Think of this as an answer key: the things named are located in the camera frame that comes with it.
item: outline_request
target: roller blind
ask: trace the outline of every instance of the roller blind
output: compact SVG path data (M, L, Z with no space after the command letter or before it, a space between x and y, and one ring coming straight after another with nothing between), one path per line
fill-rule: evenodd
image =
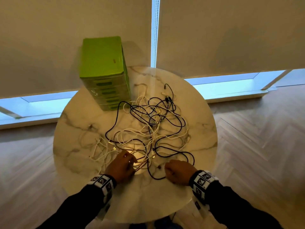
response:
M204 77L305 67L305 0L161 0L156 67Z
M0 0L0 98L79 88L83 38L116 35L149 66L151 0Z

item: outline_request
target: hand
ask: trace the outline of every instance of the hand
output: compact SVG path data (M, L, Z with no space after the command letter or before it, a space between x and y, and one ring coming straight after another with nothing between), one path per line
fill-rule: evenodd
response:
M134 162L137 162L135 156L123 150L108 165L105 174L113 177L118 184L127 181L135 174L135 169L133 168Z
M174 184L188 186L197 169L188 162L170 160L165 164L165 175Z

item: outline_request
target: person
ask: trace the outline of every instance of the person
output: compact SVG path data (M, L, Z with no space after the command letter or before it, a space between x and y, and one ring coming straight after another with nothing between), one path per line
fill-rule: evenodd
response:
M137 159L123 150L106 168L77 194L69 196L55 214L38 228L85 228L105 207L116 185L128 181L135 173L133 163ZM254 208L230 187L220 184L208 171L197 170L188 162L170 160L165 164L166 178L174 184L190 186L202 204L208 204L215 219L227 228L282 228L268 213ZM169 217L155 221L157 229L175 229L181 226ZM145 228L144 224L132 224L130 228Z

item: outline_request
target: wooden floor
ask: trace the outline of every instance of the wooden floor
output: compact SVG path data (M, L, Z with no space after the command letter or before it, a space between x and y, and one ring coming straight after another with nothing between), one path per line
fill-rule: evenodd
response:
M210 106L219 139L214 174L284 228L305 228L305 85ZM0 228L35 228L67 197L53 164L54 130L0 131ZM225 228L191 203L174 221L185 229ZM123 227L94 220L87 228Z

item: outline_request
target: forearm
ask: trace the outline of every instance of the forearm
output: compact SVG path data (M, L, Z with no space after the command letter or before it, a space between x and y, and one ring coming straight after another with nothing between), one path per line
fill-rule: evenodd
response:
M196 172L189 184L198 200L208 204L215 219L228 228L281 228L273 216L254 208L208 171Z
M94 177L79 193L68 197L38 228L85 228L105 207L115 186L116 181L111 176Z

